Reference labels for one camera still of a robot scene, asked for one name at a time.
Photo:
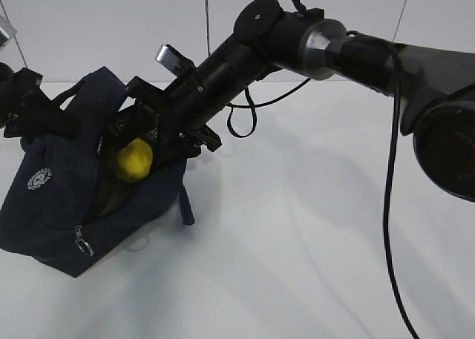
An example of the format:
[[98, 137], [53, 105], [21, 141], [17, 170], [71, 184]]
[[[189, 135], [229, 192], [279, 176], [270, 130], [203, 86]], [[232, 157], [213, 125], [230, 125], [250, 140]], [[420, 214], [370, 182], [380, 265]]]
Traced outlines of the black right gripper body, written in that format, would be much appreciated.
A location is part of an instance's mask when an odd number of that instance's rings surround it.
[[128, 96], [144, 101], [185, 137], [193, 149], [205, 146], [214, 152], [221, 145], [220, 136], [207, 122], [223, 110], [222, 67], [199, 66], [178, 76], [160, 89], [135, 76], [127, 84]]

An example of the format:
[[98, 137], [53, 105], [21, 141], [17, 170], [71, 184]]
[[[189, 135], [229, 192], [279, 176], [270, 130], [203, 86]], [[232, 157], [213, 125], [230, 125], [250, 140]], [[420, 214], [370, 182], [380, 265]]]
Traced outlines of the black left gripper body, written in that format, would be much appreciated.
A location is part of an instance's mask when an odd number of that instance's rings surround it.
[[42, 78], [28, 68], [14, 72], [10, 67], [1, 67], [1, 129], [5, 138], [35, 138], [23, 136], [22, 101], [29, 93], [40, 91]]

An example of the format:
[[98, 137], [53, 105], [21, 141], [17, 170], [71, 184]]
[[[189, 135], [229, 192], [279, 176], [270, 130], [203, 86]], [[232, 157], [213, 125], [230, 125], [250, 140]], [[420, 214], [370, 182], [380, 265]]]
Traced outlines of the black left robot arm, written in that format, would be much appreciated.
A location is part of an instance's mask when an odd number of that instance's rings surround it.
[[50, 99], [41, 89], [42, 75], [27, 68], [15, 72], [1, 64], [1, 129], [4, 137], [34, 139], [45, 134], [71, 139], [81, 122], [61, 109], [77, 88]]

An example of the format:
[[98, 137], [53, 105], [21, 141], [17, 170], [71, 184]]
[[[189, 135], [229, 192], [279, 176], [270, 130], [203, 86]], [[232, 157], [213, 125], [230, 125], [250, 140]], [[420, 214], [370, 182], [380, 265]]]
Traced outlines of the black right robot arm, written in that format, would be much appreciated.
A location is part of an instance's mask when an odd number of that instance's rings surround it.
[[474, 199], [474, 55], [389, 42], [348, 31], [321, 9], [286, 12], [278, 0], [254, 0], [232, 34], [200, 64], [171, 45], [158, 62], [175, 78], [159, 89], [134, 77], [134, 105], [117, 113], [107, 132], [117, 148], [156, 131], [157, 166], [214, 151], [220, 138], [209, 120], [253, 82], [279, 70], [310, 80], [343, 76], [399, 101], [397, 125], [412, 136], [426, 176], [447, 193]]

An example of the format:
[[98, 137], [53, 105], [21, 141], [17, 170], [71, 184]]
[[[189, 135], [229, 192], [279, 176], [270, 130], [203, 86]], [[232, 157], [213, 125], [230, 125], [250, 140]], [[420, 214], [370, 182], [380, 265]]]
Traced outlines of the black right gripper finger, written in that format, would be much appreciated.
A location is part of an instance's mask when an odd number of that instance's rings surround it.
[[156, 116], [150, 130], [150, 145], [153, 151], [152, 168], [163, 168], [193, 156], [192, 144], [177, 132], [173, 122]]
[[107, 127], [109, 148], [121, 150], [135, 139], [145, 141], [152, 148], [156, 145], [154, 109], [140, 99], [114, 115]]

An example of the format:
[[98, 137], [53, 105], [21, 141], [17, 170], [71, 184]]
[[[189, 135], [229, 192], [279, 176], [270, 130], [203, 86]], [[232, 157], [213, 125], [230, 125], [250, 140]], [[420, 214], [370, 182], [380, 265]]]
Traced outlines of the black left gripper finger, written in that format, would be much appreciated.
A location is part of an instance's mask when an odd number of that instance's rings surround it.
[[22, 101], [22, 129], [26, 137], [45, 134], [77, 137], [80, 121], [55, 105], [43, 92], [35, 91]]

